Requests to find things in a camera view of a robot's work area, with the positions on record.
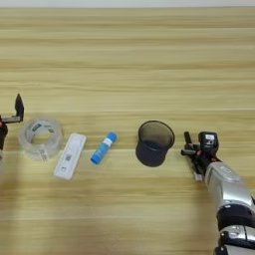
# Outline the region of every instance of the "wood grain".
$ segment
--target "wood grain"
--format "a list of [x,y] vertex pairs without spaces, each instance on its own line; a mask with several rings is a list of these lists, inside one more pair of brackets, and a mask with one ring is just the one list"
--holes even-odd
[[[190,130],[215,130],[219,156],[255,193],[255,9],[2,9],[1,114],[21,93],[26,121],[57,119],[65,140],[88,136],[75,178],[59,159],[30,159],[9,126],[0,189],[3,255],[205,255],[217,243],[203,183],[179,154]],[[172,126],[159,168],[135,155],[138,127]],[[119,141],[99,166],[90,156],[109,130]]]

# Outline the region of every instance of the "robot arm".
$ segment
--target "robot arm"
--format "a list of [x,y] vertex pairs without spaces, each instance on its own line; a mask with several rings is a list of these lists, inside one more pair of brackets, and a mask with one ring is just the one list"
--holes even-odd
[[24,117],[24,106],[20,95],[18,94],[15,102],[16,116],[10,118],[2,118],[0,116],[0,154],[4,147],[4,140],[8,133],[7,124],[20,123]]
[[188,132],[182,155],[190,157],[196,180],[205,181],[216,207],[219,247],[214,255],[255,255],[255,206],[241,176],[217,158],[217,133],[201,132],[193,144]]

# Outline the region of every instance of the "glue stick cap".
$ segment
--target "glue stick cap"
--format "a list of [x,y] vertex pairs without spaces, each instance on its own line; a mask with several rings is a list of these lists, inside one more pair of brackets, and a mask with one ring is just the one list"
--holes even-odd
[[115,142],[117,140],[117,134],[113,131],[109,132],[107,138],[109,138],[110,140],[112,140],[113,142]]

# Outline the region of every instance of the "clear tape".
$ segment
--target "clear tape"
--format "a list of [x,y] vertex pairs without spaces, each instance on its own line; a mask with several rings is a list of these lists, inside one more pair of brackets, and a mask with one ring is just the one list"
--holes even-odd
[[[50,132],[53,136],[45,143],[34,144],[37,134]],[[19,142],[28,154],[36,159],[47,161],[61,149],[63,134],[61,125],[51,118],[38,118],[29,121],[19,133]]]

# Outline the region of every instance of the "blue glue stick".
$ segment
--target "blue glue stick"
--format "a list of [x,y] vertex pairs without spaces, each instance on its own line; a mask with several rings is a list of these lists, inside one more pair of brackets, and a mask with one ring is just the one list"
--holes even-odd
[[116,140],[117,134],[111,131],[92,155],[91,161],[94,164],[99,164]]

